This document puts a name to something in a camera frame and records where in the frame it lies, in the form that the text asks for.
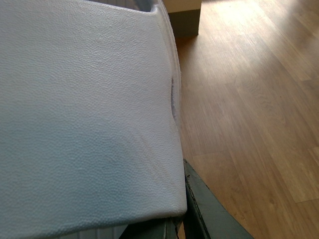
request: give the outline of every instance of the green metal bar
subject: green metal bar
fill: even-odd
[[[186,160],[184,167],[188,206],[183,220],[186,239],[253,239]]]

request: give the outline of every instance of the sunlit floor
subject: sunlit floor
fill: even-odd
[[[256,239],[319,238],[319,1],[203,0],[182,148]]]

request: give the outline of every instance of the memory foam pad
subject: memory foam pad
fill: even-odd
[[[0,239],[186,210],[162,2],[0,0]]]

